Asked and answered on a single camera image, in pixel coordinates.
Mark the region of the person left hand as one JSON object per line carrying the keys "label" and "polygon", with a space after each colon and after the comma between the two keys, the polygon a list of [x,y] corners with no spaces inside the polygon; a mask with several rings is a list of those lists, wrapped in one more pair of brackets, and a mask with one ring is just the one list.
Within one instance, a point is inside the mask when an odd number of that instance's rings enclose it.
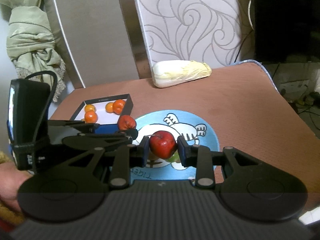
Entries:
{"label": "person left hand", "polygon": [[12,162],[1,164],[1,202],[16,212],[21,212],[17,201],[20,186],[32,175],[27,171],[19,171]]}

